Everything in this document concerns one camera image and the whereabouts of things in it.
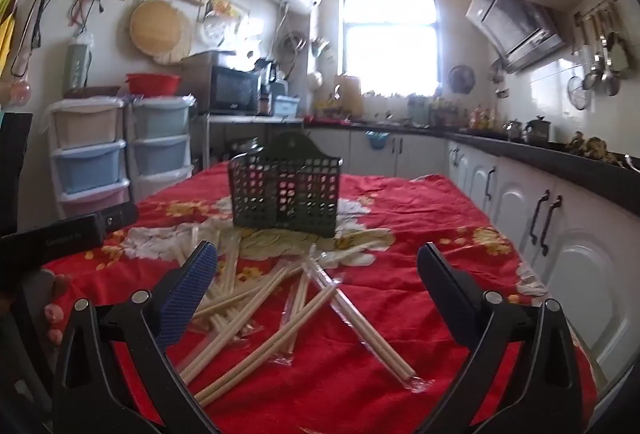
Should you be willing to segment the person's left hand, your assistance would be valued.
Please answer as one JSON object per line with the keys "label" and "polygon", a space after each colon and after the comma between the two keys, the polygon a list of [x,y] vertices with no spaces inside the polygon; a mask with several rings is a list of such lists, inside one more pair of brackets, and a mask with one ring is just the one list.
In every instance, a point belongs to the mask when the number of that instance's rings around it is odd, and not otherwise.
{"label": "person's left hand", "polygon": [[60,346],[63,339],[62,323],[65,318],[63,308],[58,305],[58,300],[66,293],[70,286],[70,277],[55,275],[52,285],[52,301],[44,306],[44,318],[47,320],[47,338],[54,346]]}

